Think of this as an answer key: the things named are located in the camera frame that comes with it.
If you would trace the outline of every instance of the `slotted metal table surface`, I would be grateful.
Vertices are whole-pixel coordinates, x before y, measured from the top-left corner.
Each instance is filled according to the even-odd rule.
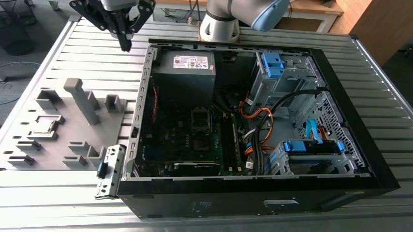
[[[34,92],[40,88],[54,88],[62,96],[68,95],[62,89],[66,78],[82,78],[84,89],[93,90],[97,98],[118,94],[129,100],[119,132],[119,143],[126,143],[149,38],[195,41],[198,31],[195,26],[186,24],[150,21],[133,39],[131,52],[125,53],[107,31],[101,31],[83,19],[68,22],[3,126],[0,141],[34,104]],[[2,171],[0,229],[123,228],[125,231],[137,231],[139,227],[141,231],[191,228],[209,231],[274,228],[364,231],[371,225],[389,231],[408,226],[413,214],[412,108],[360,41],[337,34],[288,30],[261,33],[242,29],[242,42],[325,51],[401,189],[322,214],[141,221],[121,200],[94,200],[95,172]]]

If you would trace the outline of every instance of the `expansion slot bracket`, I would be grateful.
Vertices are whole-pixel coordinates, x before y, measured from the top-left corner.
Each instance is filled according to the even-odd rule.
[[[105,159],[98,168],[98,192],[95,199],[118,199],[118,184],[122,173],[126,147],[123,145],[110,146]]]

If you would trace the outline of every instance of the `power supply label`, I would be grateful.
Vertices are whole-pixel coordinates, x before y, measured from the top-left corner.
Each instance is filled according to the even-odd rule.
[[[175,69],[209,69],[207,57],[175,56]]]

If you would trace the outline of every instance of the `open computer tower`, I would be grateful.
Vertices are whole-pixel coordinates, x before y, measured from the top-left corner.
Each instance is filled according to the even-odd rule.
[[[131,127],[97,197],[141,218],[329,211],[399,188],[318,49],[150,40]]]

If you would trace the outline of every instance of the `black trash bin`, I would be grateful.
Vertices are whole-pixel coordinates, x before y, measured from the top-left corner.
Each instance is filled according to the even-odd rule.
[[[0,12],[0,47],[12,56],[26,55],[35,48],[18,17],[7,12]]]
[[[0,0],[0,6],[10,15],[18,17],[19,23],[24,26],[36,23],[36,17],[28,0]]]

